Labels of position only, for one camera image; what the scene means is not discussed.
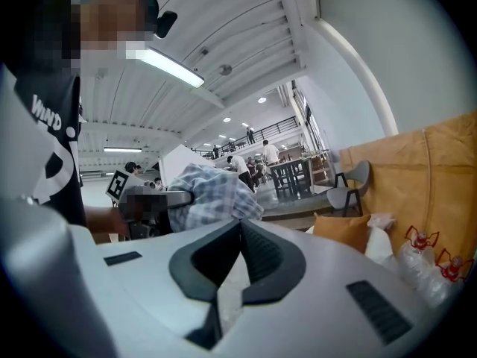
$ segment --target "black t-shirt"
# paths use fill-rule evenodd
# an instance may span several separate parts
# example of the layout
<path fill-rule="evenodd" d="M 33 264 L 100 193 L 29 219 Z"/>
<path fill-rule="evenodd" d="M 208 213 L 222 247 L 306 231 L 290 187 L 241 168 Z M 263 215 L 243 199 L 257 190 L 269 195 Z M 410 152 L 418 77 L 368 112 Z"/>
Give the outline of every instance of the black t-shirt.
<path fill-rule="evenodd" d="M 78 168 L 80 77 L 69 61 L 77 49 L 74 31 L 70 0 L 44 0 L 7 67 L 16 94 L 54 145 L 34 197 L 69 223 L 86 225 Z"/>

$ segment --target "person in white shirt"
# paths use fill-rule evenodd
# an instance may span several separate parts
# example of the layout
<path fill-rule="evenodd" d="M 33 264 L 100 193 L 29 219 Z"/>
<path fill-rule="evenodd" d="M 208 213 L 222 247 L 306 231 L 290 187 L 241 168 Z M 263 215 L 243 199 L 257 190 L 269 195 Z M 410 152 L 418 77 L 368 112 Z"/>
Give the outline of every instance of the person in white shirt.
<path fill-rule="evenodd" d="M 244 158 L 233 155 L 227 158 L 227 162 L 238 172 L 238 179 L 244 182 L 253 192 L 252 177 L 248 171 Z"/>
<path fill-rule="evenodd" d="M 267 163 L 268 167 L 279 163 L 278 154 L 278 148 L 276 148 L 274 145 L 269 145 L 267 140 L 263 141 L 263 157 L 265 158 L 265 162 Z M 271 177 L 274 179 L 275 188 L 280 188 L 282 185 L 279 181 L 281 176 L 279 171 L 277 171 L 276 174 L 274 174 L 274 171 L 271 171 L 271 173 Z"/>

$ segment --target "orange cushion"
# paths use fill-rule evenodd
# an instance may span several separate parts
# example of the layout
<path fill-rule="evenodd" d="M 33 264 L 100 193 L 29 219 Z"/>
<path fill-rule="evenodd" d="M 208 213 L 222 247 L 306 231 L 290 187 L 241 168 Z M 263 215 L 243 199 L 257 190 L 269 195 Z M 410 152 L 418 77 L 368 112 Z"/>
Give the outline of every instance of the orange cushion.
<path fill-rule="evenodd" d="M 366 251 L 369 238 L 367 222 L 370 217 L 371 215 L 364 215 L 360 218 L 334 218 L 319 216 L 315 213 L 313 234 L 342 242 L 363 254 Z"/>

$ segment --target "person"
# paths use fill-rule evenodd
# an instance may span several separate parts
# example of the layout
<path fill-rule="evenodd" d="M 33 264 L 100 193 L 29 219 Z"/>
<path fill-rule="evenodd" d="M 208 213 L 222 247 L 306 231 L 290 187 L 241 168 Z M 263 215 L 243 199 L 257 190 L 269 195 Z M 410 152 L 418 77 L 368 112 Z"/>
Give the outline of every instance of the person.
<path fill-rule="evenodd" d="M 229 163 L 237 172 L 238 172 L 238 179 L 244 182 L 253 192 L 253 183 L 252 178 L 250 177 L 250 173 L 248 171 L 248 167 L 245 164 L 244 158 L 240 157 L 239 155 L 231 155 L 227 158 L 227 163 Z"/>
<path fill-rule="evenodd" d="M 247 137 L 248 137 L 248 144 L 251 145 L 255 143 L 255 139 L 253 138 L 253 130 L 251 128 L 247 128 Z"/>
<path fill-rule="evenodd" d="M 255 184 L 255 187 L 258 187 L 260 185 L 260 182 L 259 182 L 259 177 L 257 176 L 257 173 L 255 171 L 255 164 L 253 164 L 252 157 L 248 157 L 247 167 L 248 167 L 250 176 L 252 177 L 252 181 Z"/>
<path fill-rule="evenodd" d="M 157 191 L 162 191 L 162 180 L 161 180 L 161 178 L 154 179 L 154 184 L 156 184 Z"/>
<path fill-rule="evenodd" d="M 70 224 L 92 233 L 129 236 L 118 208 L 83 205 L 78 167 L 82 50 L 116 48 L 123 40 L 147 40 L 157 25 L 157 0 L 43 0 L 15 35 L 4 61 L 14 92 L 54 144 L 33 197 Z"/>
<path fill-rule="evenodd" d="M 268 167 L 270 166 L 275 166 L 276 164 L 279 163 L 279 151 L 278 148 L 276 148 L 274 145 L 269 145 L 267 140 L 263 141 L 263 157 L 265 158 L 265 161 L 268 164 Z M 275 187 L 280 188 L 282 184 L 279 181 L 279 178 L 281 177 L 281 174 L 279 171 L 275 173 L 275 171 L 271 170 L 271 177 L 274 180 Z"/>
<path fill-rule="evenodd" d="M 134 162 L 127 162 L 126 163 L 126 166 L 124 166 L 124 170 L 126 170 L 126 172 L 129 172 L 130 174 L 134 175 L 134 176 L 138 176 L 139 175 L 139 166 L 136 165 Z"/>

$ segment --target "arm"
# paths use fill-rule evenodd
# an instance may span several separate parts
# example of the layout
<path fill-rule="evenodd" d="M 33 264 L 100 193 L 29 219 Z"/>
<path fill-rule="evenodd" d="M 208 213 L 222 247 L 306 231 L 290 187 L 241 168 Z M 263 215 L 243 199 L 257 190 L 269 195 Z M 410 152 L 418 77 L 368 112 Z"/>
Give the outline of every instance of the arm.
<path fill-rule="evenodd" d="M 91 233 L 118 233 L 129 237 L 129 229 L 119 208 L 84 207 Z"/>

